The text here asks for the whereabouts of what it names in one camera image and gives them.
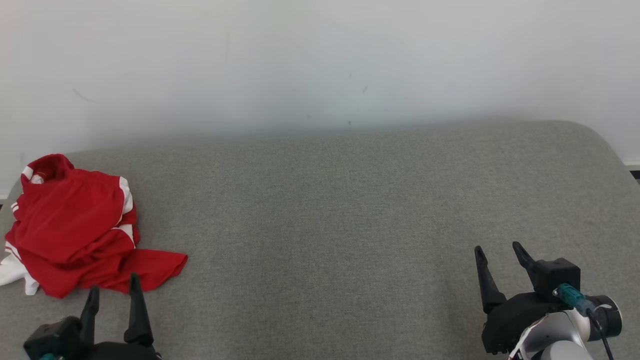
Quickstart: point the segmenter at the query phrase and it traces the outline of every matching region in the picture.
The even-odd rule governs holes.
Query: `red fabric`
[[[20,181],[24,193],[5,239],[47,295],[63,298],[93,285],[127,293],[132,272],[144,291],[153,290],[184,267],[187,255],[135,249],[136,207],[123,213],[124,178],[76,169],[64,155],[52,154],[29,164]],[[132,238],[118,228],[127,224]]]

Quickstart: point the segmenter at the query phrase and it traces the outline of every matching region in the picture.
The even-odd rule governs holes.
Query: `cable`
[[[600,322],[595,318],[591,309],[587,309],[587,316],[589,317],[589,320],[591,320],[593,327],[595,327],[596,331],[600,334],[602,343],[604,344],[604,349],[607,351],[609,360],[613,360],[613,354],[611,353],[611,348],[609,348],[609,342],[607,341],[607,337],[602,333],[602,326],[600,326]]]

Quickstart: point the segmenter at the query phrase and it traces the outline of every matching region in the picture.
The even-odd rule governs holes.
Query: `teal connector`
[[[596,311],[594,303],[569,284],[560,284],[557,292],[557,296],[564,301],[565,304],[573,306],[582,316],[587,317],[587,311],[589,310],[592,314]]]

